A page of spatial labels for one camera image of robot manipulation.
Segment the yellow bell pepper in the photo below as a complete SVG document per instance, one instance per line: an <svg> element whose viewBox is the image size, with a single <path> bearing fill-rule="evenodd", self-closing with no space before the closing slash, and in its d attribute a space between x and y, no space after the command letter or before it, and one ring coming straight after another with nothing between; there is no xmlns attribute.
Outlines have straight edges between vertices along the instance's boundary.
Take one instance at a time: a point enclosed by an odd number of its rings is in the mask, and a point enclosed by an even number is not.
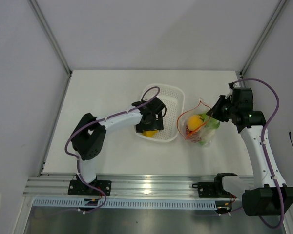
<svg viewBox="0 0 293 234"><path fill-rule="evenodd" d="M153 138L153 136L158 133L158 130L148 130L148 131L143 131L142 135L145 137Z"/></svg>

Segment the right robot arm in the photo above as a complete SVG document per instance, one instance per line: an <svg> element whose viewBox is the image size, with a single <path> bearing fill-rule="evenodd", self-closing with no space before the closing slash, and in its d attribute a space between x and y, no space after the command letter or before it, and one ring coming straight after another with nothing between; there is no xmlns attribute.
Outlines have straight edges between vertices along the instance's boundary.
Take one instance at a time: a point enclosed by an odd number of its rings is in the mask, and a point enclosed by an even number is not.
<svg viewBox="0 0 293 234"><path fill-rule="evenodd" d="M293 187L286 184L274 160L263 112L253 108L250 88L233 88L229 96L220 95L207 116L220 122L231 121L237 128L250 157L253 187L234 173L218 173L213 185L217 196L231 193L242 201L248 216L284 216L293 204Z"/></svg>

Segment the orange peach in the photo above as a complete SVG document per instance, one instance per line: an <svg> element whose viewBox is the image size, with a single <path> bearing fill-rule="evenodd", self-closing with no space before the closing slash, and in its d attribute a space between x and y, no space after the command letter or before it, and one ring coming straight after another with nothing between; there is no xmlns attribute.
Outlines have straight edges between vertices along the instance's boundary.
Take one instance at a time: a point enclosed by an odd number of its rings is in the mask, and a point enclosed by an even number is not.
<svg viewBox="0 0 293 234"><path fill-rule="evenodd" d="M203 121L200 115L192 115L188 118L187 126L191 131L198 129L201 125L203 125Z"/></svg>

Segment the clear orange zip bag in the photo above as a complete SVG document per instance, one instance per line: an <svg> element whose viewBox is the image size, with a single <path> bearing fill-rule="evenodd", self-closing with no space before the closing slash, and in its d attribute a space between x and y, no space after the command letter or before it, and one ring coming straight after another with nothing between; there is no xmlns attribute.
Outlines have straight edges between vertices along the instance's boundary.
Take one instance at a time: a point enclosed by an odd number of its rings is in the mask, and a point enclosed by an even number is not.
<svg viewBox="0 0 293 234"><path fill-rule="evenodd" d="M211 107L199 99L198 104L179 115L176 127L182 138L200 146L208 146L214 139L216 130L220 127L220 121L207 115Z"/></svg>

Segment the red grape bunch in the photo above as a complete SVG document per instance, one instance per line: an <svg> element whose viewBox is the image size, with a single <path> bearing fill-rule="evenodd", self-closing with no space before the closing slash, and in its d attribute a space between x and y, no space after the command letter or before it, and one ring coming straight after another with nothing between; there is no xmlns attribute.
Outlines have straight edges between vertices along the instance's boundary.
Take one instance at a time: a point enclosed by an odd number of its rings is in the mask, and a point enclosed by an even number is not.
<svg viewBox="0 0 293 234"><path fill-rule="evenodd" d="M198 140L198 131L191 131L188 126L185 129L185 140L191 142L197 142Z"/></svg>

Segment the white cauliflower with leaves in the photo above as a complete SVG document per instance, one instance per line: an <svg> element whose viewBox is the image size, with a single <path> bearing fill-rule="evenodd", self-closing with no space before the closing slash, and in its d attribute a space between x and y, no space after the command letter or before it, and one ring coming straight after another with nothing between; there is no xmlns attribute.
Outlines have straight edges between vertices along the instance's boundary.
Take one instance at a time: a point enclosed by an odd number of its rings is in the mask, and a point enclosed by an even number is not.
<svg viewBox="0 0 293 234"><path fill-rule="evenodd" d="M206 125L199 132L201 146L207 146L211 144L216 130L219 128L220 122L214 118L210 118Z"/></svg>

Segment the green apple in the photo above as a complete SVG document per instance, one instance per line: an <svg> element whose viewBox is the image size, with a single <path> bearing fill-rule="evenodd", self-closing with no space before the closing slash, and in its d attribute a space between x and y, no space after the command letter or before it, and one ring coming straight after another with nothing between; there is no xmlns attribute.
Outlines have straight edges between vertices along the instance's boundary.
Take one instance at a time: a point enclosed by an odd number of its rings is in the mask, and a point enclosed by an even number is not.
<svg viewBox="0 0 293 234"><path fill-rule="evenodd" d="M205 123L205 122L209 122L209 120L211 119L210 116L207 115L207 113L202 113L200 114L201 116L201 120Z"/></svg>

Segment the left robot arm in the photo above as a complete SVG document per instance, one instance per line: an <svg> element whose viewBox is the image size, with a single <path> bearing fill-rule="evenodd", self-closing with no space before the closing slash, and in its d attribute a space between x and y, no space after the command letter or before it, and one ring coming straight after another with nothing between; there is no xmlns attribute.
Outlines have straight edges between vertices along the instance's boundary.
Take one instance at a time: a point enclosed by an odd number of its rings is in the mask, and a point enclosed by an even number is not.
<svg viewBox="0 0 293 234"><path fill-rule="evenodd" d="M97 174L94 158L101 152L107 134L128 126L134 126L135 132L139 134L161 131L164 129L163 118L166 113L167 107L154 97L148 101L134 102L128 109L102 119L91 113L83 115L68 140L76 152L77 175L81 180L79 189L85 195L95 192Z"/></svg>

